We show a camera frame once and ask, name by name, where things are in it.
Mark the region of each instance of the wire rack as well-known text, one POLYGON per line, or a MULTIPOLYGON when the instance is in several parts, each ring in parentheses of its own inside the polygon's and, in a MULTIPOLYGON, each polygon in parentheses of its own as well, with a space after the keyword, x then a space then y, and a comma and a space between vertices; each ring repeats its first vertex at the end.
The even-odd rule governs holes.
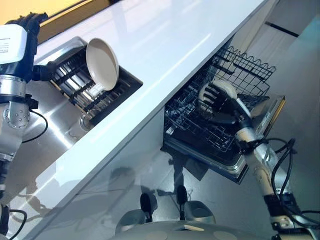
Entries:
POLYGON ((208 124, 204 106, 210 107, 199 100, 199 91, 213 79, 228 81, 251 110, 266 98, 270 88, 267 79, 275 70, 233 47, 221 48, 166 104, 165 132, 174 136, 176 129, 187 131, 194 135, 194 141, 201 139, 223 153, 231 150, 234 133, 231 129, 208 124))
POLYGON ((142 83, 120 67, 116 86, 103 90, 92 80, 86 63, 86 48, 74 49, 58 58, 51 83, 69 101, 86 114, 93 125, 99 123, 111 111, 133 94, 142 83))

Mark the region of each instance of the white countertop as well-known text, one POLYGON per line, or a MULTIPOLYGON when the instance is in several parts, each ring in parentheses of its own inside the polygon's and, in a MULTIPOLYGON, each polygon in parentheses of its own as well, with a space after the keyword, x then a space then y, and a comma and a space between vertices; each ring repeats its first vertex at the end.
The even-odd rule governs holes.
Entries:
MULTIPOLYGON (((265 2, 123 0, 38 46, 36 63, 73 37, 101 38, 143 86, 37 177, 33 198, 16 196, 10 206, 30 218, 39 214, 32 200, 49 209, 67 204, 265 2)), ((19 239, 57 212, 27 222, 19 239)), ((19 225, 11 220, 9 229, 19 225)))

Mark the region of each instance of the black cable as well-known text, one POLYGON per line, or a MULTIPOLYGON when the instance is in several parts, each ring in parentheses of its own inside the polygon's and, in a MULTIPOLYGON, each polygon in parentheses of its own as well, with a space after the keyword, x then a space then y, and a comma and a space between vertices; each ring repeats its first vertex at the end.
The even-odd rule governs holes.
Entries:
POLYGON ((37 114, 39 117, 43 118, 43 120, 45 121, 45 128, 39 135, 37 135, 37 136, 35 136, 33 138, 30 138, 28 140, 22 141, 23 144, 31 142, 31 141, 36 140, 37 138, 41 137, 47 131, 48 126, 49 126, 47 119, 43 115, 41 115, 40 113, 38 113, 36 111, 33 111, 33 110, 30 110, 30 112, 34 113, 34 114, 37 114))
POLYGON ((287 216, 291 219, 291 221, 293 221, 294 223, 304 227, 304 228, 312 228, 312 229, 319 229, 320 228, 320 222, 319 221, 316 221, 312 218, 309 218, 307 216, 304 216, 303 214, 304 213, 320 213, 320 211, 315 211, 315 210, 308 210, 308 211, 300 211, 300 212, 297 212, 296 210, 293 210, 291 209, 290 207, 288 207, 285 202, 284 202, 284 199, 283 199, 283 193, 285 191, 285 188, 288 184, 288 181, 289 181, 289 178, 290 178, 290 175, 291 175, 291 171, 292 171, 292 166, 293 166, 293 154, 296 153, 296 151, 293 149, 293 145, 295 143, 295 140, 294 139, 291 139, 289 142, 286 142, 285 140, 281 139, 281 138, 269 138, 269 139, 266 139, 267 141, 270 141, 270 140, 277 140, 277 141, 280 141, 280 142, 283 142, 284 143, 284 146, 282 146, 281 148, 279 148, 277 151, 275 152, 281 152, 283 151, 284 149, 286 149, 285 153, 280 157, 279 161, 276 163, 276 165, 274 166, 273 168, 273 171, 271 173, 271 185, 272 185, 272 189, 274 191, 274 194, 278 197, 278 199, 280 200, 281 202, 281 205, 283 206, 283 210, 285 211, 285 213, 287 214, 287 216), (278 194, 277 193, 277 190, 276 190, 276 184, 275 184, 275 176, 276 176, 276 173, 278 171, 278 169, 280 168, 281 164, 284 162, 284 160, 287 158, 287 156, 289 155, 289 166, 288 166, 288 169, 287 169, 287 173, 286 173, 286 177, 285 177, 285 180, 282 184, 282 187, 280 189, 280 193, 278 194), (294 215, 297 215, 297 216, 300 216, 301 218, 304 218, 305 220, 309 221, 309 222, 312 222, 314 224, 304 224, 298 220, 296 220, 294 217, 293 217, 293 214, 294 215))
POLYGON ((24 225, 25 225, 25 223, 26 223, 26 221, 27 221, 27 213, 26 213, 25 211, 23 211, 23 210, 18 210, 18 209, 11 209, 11 210, 10 210, 10 213, 20 213, 20 214, 23 214, 23 220, 22 220, 22 223, 21 223, 18 231, 16 231, 16 233, 15 233, 12 237, 9 238, 9 240, 12 240, 12 239, 14 239, 14 238, 21 232, 22 228, 24 227, 24 225))

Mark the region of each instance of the black dish rack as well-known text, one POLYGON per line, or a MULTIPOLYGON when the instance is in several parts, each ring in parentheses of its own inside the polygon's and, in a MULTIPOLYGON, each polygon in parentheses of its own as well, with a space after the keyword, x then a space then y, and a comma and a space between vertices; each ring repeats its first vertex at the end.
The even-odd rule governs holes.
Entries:
POLYGON ((110 91, 101 89, 89 74, 85 46, 63 54, 54 64, 56 71, 50 82, 85 114, 93 126, 143 85, 120 66, 116 86, 110 91))
POLYGON ((233 47, 222 47, 166 104, 164 132, 175 142, 178 140, 216 161, 233 165, 232 158, 239 153, 234 133, 208 124, 199 108, 206 105, 199 100, 199 91, 213 79, 228 81, 251 110, 268 98, 267 80, 275 70, 274 66, 233 47))

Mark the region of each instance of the open dishwasher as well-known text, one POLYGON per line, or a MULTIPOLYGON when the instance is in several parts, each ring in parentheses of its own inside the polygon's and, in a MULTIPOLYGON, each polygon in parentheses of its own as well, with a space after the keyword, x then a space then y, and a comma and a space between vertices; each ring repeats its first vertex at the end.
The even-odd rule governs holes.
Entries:
POLYGON ((196 169, 212 169, 239 184, 248 165, 234 133, 228 127, 208 124, 201 110, 207 104, 199 94, 212 80, 231 83, 251 112, 256 132, 266 135, 285 102, 283 96, 266 95, 268 78, 275 70, 226 43, 166 104, 163 150, 173 156, 178 153, 180 158, 183 155, 187 169, 189 161, 196 161, 196 169))

